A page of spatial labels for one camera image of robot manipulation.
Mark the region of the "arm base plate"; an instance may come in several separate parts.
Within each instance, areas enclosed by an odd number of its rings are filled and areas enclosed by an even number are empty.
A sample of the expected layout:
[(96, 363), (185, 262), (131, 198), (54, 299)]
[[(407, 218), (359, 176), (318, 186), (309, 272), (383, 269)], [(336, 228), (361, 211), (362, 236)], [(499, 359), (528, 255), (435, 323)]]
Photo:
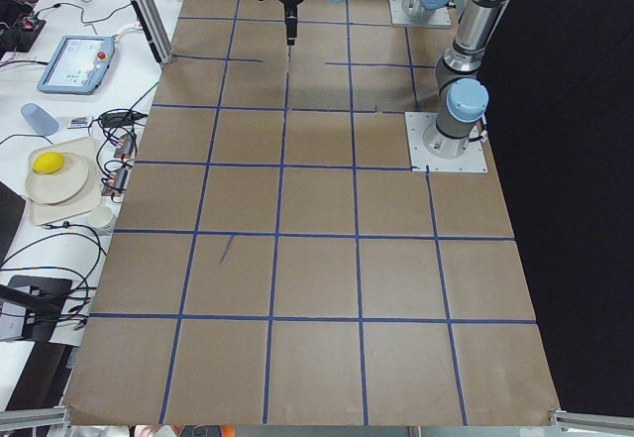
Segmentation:
[(435, 112), (406, 112), (411, 169), (420, 172), (487, 173), (479, 130), (473, 125), (463, 139), (443, 136)]
[(448, 4), (451, 0), (388, 0), (391, 25), (450, 29)]

